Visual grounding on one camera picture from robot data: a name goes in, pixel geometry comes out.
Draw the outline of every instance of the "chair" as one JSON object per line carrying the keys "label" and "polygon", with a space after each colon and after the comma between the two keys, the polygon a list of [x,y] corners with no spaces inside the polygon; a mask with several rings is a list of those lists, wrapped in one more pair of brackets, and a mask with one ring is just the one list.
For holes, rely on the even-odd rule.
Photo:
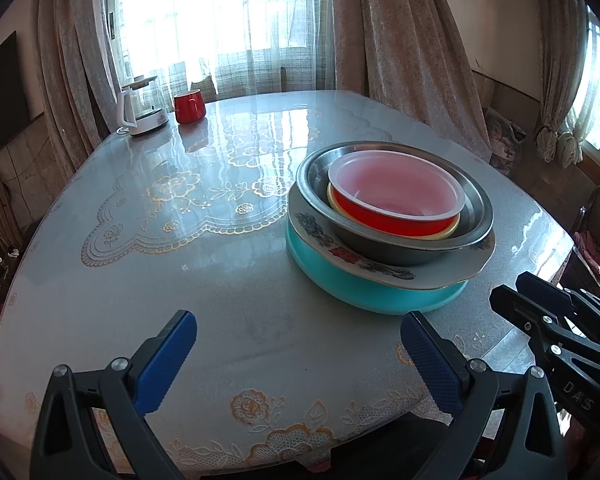
{"label": "chair", "polygon": [[576,246],[560,279],[566,288],[584,288],[600,298],[600,186],[580,208],[571,229]]}

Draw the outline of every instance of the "wooden chair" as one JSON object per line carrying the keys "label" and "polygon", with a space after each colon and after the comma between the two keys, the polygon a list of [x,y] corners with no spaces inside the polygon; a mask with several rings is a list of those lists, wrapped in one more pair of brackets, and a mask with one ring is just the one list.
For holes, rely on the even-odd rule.
{"label": "wooden chair", "polygon": [[[587,205],[580,208],[570,234],[575,239],[576,233],[585,235],[587,232],[600,252],[600,186],[593,191]],[[577,246],[573,248],[560,284],[574,290],[584,288],[600,298],[600,276],[587,263]]]}

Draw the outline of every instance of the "beige curtain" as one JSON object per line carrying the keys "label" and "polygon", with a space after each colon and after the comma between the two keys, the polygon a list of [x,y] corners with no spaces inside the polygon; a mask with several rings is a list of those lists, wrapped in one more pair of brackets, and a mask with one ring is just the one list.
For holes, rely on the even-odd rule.
{"label": "beige curtain", "polygon": [[116,127],[103,0],[33,0],[32,30],[49,138],[68,180]]}
{"label": "beige curtain", "polygon": [[558,128],[573,105],[582,79],[587,53],[587,8],[583,0],[538,0],[538,6],[542,97],[536,148],[545,162],[551,162]]}
{"label": "beige curtain", "polygon": [[333,0],[336,88],[429,124],[485,161],[491,145],[446,0]]}

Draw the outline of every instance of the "red mug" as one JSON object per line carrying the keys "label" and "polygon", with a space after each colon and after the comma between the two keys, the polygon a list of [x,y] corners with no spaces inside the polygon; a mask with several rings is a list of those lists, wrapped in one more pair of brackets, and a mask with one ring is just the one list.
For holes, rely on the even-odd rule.
{"label": "red mug", "polygon": [[180,124],[195,123],[206,115],[205,100],[200,90],[176,95],[173,107],[176,110],[176,121]]}

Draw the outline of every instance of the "red plastic bowl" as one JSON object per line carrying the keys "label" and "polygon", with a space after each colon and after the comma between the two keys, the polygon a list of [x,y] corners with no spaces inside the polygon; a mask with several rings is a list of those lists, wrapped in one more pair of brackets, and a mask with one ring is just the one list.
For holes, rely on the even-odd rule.
{"label": "red plastic bowl", "polygon": [[358,204],[342,196],[334,187],[331,187],[331,193],[342,210],[354,220],[392,235],[407,237],[433,235],[445,230],[456,220],[454,216],[432,222],[418,222],[415,220],[394,218],[360,207]]}
{"label": "red plastic bowl", "polygon": [[[466,200],[462,186],[449,172],[428,160],[389,150],[347,153],[331,164],[329,180],[357,206],[412,222],[448,220]],[[440,225],[420,228],[441,230]]]}

